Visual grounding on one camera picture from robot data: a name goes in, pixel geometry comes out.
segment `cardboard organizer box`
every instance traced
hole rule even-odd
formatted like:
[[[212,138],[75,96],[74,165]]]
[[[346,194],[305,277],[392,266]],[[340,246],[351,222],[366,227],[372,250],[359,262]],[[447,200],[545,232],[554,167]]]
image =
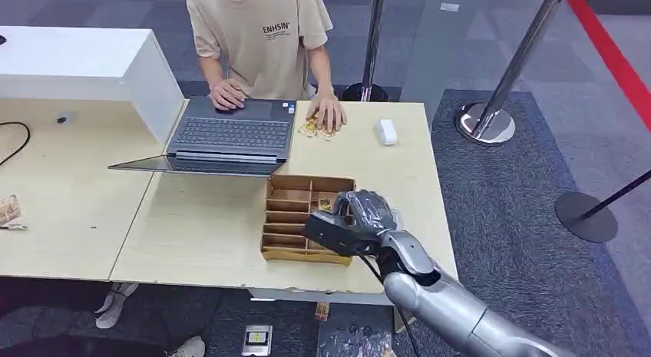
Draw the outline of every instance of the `cardboard organizer box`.
[[[330,211],[339,192],[355,190],[347,178],[275,175],[267,181],[266,212],[260,252],[267,260],[288,259],[350,265],[339,256],[301,235],[313,210]]]

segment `laptop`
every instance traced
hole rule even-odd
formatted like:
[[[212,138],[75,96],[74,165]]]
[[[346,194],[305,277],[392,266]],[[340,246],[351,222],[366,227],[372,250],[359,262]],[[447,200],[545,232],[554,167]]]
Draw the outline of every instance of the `laptop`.
[[[296,101],[244,101],[220,112],[207,97],[192,97],[165,155],[108,167],[118,170],[269,177],[289,156]]]

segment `laptop touchpad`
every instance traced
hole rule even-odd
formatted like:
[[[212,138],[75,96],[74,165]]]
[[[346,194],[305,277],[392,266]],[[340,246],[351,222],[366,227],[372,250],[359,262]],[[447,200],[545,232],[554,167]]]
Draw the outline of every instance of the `laptop touchpad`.
[[[273,102],[265,100],[245,100],[244,109],[237,109],[229,118],[247,120],[268,120],[271,118]]]

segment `metal stanchion post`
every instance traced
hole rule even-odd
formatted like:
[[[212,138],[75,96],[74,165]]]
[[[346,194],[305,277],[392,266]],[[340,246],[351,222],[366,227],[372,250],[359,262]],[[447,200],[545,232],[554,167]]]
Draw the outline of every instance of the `metal stanchion post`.
[[[380,86],[373,84],[375,71],[375,58],[378,54],[380,41],[380,19],[384,0],[373,0],[373,13],[371,25],[368,30],[368,44],[366,45],[366,60],[364,63],[364,76],[362,83],[355,83],[345,89],[342,94],[344,101],[388,101],[388,95]]]
[[[491,99],[487,103],[467,104],[458,112],[454,124],[464,137],[484,146],[497,146],[513,137],[515,123],[502,106],[559,2],[543,1]]]
[[[595,243],[607,242],[617,235],[617,219],[608,205],[649,179],[651,170],[604,201],[580,192],[563,193],[556,200],[556,216],[575,236]]]

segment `white desk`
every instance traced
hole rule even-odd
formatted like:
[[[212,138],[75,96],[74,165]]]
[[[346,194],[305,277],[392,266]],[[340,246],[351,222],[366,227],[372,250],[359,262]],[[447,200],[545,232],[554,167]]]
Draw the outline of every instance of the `white desk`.
[[[378,191],[400,210],[405,229],[456,276],[423,105],[346,103],[349,125],[330,142],[296,133],[307,107],[299,102],[289,162],[280,173],[352,177],[359,189]],[[376,140],[372,127],[380,118],[394,121],[398,145],[383,147]],[[246,177],[154,174],[111,280],[239,287],[260,298],[390,304],[360,259],[348,267],[265,261],[259,252],[265,184]]]
[[[152,176],[107,167],[162,146],[127,102],[0,99],[0,121],[31,128],[0,167],[0,197],[15,194],[29,226],[0,230],[0,275],[107,280]],[[24,139],[0,127],[0,160]]]

